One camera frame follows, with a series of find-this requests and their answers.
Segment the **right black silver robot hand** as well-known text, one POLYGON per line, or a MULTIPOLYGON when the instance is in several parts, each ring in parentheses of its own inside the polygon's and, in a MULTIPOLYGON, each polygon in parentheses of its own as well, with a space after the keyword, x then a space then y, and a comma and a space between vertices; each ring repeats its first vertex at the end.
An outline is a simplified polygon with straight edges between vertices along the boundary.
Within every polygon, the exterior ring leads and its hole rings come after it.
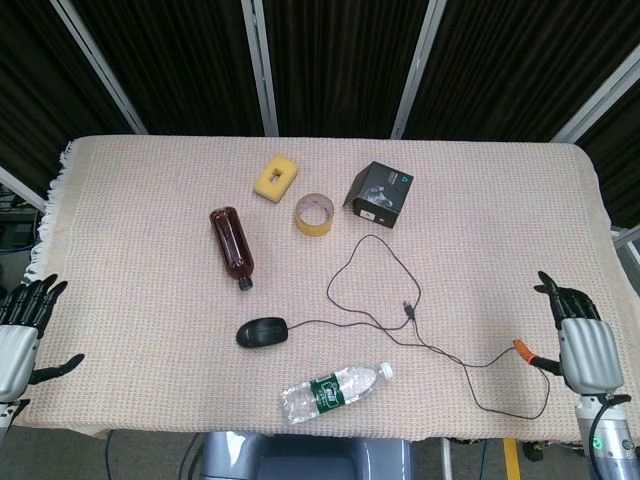
POLYGON ((564 378, 578 395, 612 394, 624 385, 617 345, 608 323, 584 292, 561 287, 545 272, 534 289, 549 299, 559 341, 556 360, 533 353, 521 340, 513 346, 529 365, 564 378))

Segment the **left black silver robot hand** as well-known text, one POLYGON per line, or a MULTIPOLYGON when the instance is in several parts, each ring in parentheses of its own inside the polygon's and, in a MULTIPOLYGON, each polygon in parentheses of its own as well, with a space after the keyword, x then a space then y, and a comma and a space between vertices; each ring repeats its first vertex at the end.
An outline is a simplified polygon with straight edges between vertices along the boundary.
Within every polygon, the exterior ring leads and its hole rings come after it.
POLYGON ((76 354, 66 363, 37 369, 39 346, 53 309, 68 283, 52 274, 21 284, 1 300, 1 402, 20 399, 27 387, 64 376, 85 359, 76 354))

